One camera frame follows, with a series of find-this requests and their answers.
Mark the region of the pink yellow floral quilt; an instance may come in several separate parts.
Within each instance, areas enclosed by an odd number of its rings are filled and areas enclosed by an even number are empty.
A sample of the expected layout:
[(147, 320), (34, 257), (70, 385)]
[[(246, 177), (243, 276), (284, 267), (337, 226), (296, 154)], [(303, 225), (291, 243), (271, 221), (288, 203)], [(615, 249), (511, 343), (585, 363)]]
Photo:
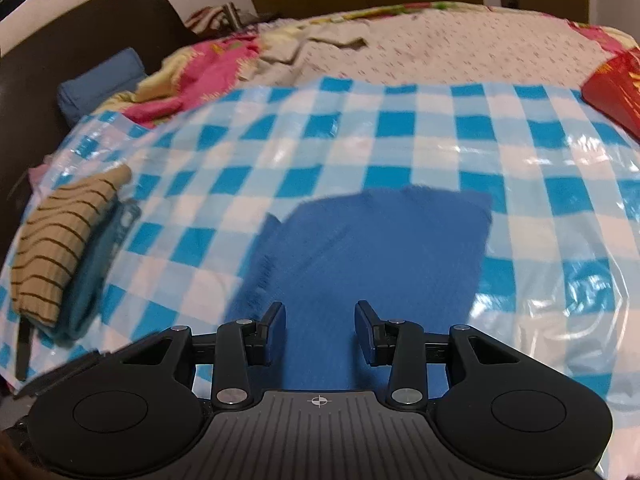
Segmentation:
[(233, 90), (242, 71), (257, 62), (259, 53), (260, 43), (254, 34), (180, 48), (134, 90), (114, 94), (93, 113), (117, 112), (140, 126), (153, 128)]

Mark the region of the white floral bed sheet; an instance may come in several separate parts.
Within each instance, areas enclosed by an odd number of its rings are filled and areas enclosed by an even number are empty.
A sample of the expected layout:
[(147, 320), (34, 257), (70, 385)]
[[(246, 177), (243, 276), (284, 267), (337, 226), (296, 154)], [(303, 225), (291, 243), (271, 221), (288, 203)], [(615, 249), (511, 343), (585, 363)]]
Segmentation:
[(322, 76), (372, 84), (551, 84), (579, 88), (605, 61), (637, 47), (633, 36), (612, 27), (586, 25), (534, 11), (435, 2), (424, 8), (384, 6), (288, 23), (363, 22), (367, 47), (338, 52), (331, 66), (294, 86)]

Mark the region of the blue white checkered plastic sheet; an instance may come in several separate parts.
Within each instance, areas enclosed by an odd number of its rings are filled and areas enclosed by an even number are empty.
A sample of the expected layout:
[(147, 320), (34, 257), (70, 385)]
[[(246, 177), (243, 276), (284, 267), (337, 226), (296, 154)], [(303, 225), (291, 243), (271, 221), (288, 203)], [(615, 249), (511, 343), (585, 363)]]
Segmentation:
[(576, 91), (322, 78), (236, 90), (153, 129), (105, 112), (66, 136), (39, 194), (121, 163), (142, 213), (100, 314), (70, 348), (35, 337), (29, 374), (172, 324), (212, 330), (266, 214), (365, 188), (474, 190), (492, 227), (471, 323), (603, 396), (603, 470), (638, 472), (639, 148)]

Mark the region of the blue pillow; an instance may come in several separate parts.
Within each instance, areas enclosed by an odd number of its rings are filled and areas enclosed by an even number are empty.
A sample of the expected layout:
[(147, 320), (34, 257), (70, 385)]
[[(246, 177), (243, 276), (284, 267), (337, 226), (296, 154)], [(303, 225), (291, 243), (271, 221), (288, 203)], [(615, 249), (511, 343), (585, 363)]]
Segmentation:
[(88, 72), (59, 84), (58, 109), (66, 124), (73, 128), (114, 94), (136, 90), (145, 77), (145, 68), (136, 50), (121, 50)]

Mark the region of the red white striped cloth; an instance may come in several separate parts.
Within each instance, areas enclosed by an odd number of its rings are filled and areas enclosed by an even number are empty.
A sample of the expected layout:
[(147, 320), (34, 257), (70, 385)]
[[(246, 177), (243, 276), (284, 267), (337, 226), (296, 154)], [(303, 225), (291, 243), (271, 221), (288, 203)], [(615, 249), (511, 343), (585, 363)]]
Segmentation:
[(226, 3), (223, 6), (206, 6), (195, 11), (184, 21), (184, 27), (201, 40), (207, 40), (227, 37), (257, 21), (256, 14), (238, 10)]

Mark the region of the red gift bag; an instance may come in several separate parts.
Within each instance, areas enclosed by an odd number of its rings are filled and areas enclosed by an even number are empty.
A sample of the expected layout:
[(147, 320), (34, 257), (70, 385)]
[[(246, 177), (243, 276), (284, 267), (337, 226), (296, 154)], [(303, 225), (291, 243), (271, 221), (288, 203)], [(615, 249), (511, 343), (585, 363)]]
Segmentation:
[(584, 82), (582, 99), (612, 119), (634, 140), (640, 136), (639, 49), (632, 48), (601, 64)]

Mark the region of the dark wooden headboard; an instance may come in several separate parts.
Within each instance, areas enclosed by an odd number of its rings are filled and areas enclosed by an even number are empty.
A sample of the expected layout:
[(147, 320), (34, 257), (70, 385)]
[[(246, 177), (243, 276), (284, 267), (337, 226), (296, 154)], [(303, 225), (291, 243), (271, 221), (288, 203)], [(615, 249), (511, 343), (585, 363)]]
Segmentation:
[(32, 194), (27, 170), (70, 132), (56, 104), (58, 85), (126, 48), (136, 50), (145, 70), (154, 73), (164, 58), (195, 40), (169, 0), (89, 0), (2, 56), (2, 255)]

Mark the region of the blue striped knit sweater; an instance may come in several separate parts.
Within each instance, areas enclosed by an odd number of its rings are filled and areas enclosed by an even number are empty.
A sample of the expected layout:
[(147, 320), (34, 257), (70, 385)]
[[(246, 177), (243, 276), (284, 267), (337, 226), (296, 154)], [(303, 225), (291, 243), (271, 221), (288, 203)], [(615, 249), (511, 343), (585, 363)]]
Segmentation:
[(447, 333), (468, 319), (490, 226), (489, 195), (424, 186), (372, 188), (302, 203), (285, 220), (267, 216), (227, 310), (233, 321), (285, 306), (283, 352), (250, 369), (255, 390), (384, 390), (390, 371), (366, 363), (356, 303)]

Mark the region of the beige crumpled cloth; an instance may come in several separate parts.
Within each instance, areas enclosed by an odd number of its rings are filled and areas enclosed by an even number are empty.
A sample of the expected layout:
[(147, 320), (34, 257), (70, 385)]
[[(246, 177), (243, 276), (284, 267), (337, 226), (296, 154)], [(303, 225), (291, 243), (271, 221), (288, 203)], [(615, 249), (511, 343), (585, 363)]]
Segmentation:
[(322, 74), (314, 58), (338, 62), (338, 52), (367, 47), (370, 28), (363, 22), (303, 22), (263, 27), (259, 54), (241, 78), (265, 86), (294, 86), (309, 74)]

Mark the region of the beige brown striped folded garment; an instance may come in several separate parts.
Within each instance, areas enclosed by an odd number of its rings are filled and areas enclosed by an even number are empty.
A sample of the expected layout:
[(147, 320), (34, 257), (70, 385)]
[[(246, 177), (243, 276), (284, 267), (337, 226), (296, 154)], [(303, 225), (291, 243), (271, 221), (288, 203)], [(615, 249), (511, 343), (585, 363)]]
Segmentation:
[(55, 326), (63, 292), (74, 277), (90, 237), (131, 179), (126, 165), (66, 183), (34, 209), (21, 229), (11, 269), (14, 311)]

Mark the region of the teal folded garment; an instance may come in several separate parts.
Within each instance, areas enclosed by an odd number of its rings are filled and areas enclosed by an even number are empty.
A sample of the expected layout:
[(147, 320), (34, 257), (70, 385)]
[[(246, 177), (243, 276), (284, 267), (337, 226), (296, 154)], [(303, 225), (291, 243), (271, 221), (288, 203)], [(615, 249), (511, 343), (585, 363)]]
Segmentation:
[(106, 276), (140, 214), (135, 200), (114, 200), (108, 207), (90, 235), (74, 276), (64, 289), (58, 320), (48, 330), (55, 342), (67, 344), (85, 335), (99, 311)]

